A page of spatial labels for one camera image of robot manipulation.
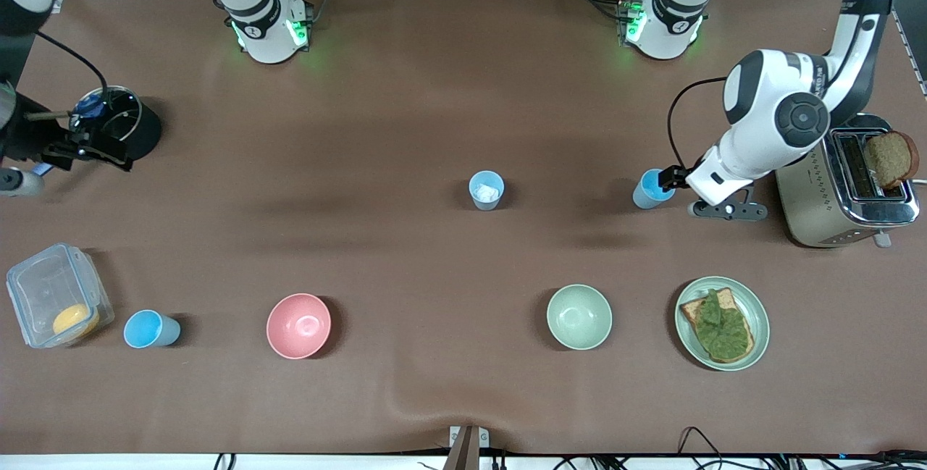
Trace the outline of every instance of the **blue plastic cup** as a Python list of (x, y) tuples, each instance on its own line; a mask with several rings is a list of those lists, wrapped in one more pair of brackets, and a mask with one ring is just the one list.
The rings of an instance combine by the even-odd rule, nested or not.
[(640, 209), (653, 209), (672, 198), (675, 193), (675, 189), (663, 190), (660, 187), (659, 169), (649, 169), (640, 177), (634, 189), (634, 205)]
[(151, 309), (133, 314), (122, 331), (122, 338), (131, 348), (166, 347), (179, 337), (176, 319)]
[(482, 211), (496, 209), (499, 200), (503, 198), (504, 190), (506, 183), (495, 171), (480, 171), (470, 177), (470, 196)]

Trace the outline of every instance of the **green plate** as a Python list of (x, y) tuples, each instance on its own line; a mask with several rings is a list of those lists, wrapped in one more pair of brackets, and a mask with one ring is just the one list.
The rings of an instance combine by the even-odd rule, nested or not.
[(588, 351), (602, 345), (612, 332), (612, 308), (596, 289), (574, 283), (550, 298), (547, 326), (566, 347)]
[[(755, 343), (754, 348), (746, 358), (732, 364), (719, 364), (717, 361), (712, 360), (705, 348), (702, 347), (702, 344), (699, 343), (698, 338), (695, 337), (692, 325), (682, 314), (683, 305), (708, 296), (708, 289), (719, 290), (723, 288), (731, 288), (734, 293), (737, 307), (744, 313), (744, 318), (747, 319), (750, 331), (754, 335)], [(748, 289), (746, 285), (723, 276), (706, 276), (690, 283), (679, 295), (679, 300), (676, 301), (676, 332), (679, 333), (679, 339), (682, 340), (682, 345), (685, 345), (686, 351), (689, 351), (689, 354), (695, 356), (696, 360), (701, 361), (702, 364), (719, 371), (742, 371), (759, 361), (759, 358), (762, 358), (765, 353), (765, 348), (769, 346), (769, 317), (765, 314), (765, 309), (763, 309), (763, 304), (759, 302), (759, 298), (756, 298), (756, 294), (751, 289)]]

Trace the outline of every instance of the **clear plastic container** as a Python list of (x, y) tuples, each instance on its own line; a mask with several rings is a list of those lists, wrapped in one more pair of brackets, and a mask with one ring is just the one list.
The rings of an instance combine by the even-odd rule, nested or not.
[(7, 272), (7, 291), (32, 348), (70, 345), (109, 324), (113, 308), (90, 256), (56, 243)]

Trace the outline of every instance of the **slice of bread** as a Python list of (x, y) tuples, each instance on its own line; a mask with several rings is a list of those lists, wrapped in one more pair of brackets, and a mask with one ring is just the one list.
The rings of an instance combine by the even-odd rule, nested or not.
[(866, 162), (878, 185), (893, 189), (918, 172), (920, 154), (914, 140), (900, 131), (889, 131), (866, 141)]
[[(695, 331), (695, 325), (698, 324), (699, 314), (702, 313), (702, 304), (704, 304), (705, 299), (699, 298), (697, 301), (691, 301), (689, 303), (682, 305), (682, 314), (685, 315), (688, 319), (689, 324), (692, 325), (692, 330)], [(718, 305), (722, 309), (737, 309), (737, 301), (734, 299), (734, 293), (731, 291), (731, 288), (723, 288), (718, 290)], [(752, 337), (752, 331), (750, 330), (750, 324), (747, 323), (747, 319), (744, 318), (744, 327), (747, 330), (747, 349), (741, 356), (737, 358), (731, 358), (731, 360), (718, 360), (711, 354), (708, 354), (712, 360), (717, 361), (719, 364), (732, 364), (735, 361), (741, 361), (743, 358), (746, 358), (748, 354), (754, 348), (754, 338)]]

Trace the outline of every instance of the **toaster control panel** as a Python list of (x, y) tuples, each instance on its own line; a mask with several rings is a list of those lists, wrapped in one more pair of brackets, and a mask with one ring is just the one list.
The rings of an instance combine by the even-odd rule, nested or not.
[(840, 233), (840, 235), (831, 236), (831, 238), (825, 238), (821, 240), (822, 246), (842, 246), (845, 243), (854, 243), (860, 242), (872, 235), (877, 233), (877, 229), (872, 228), (857, 228), (857, 229), (848, 229)]

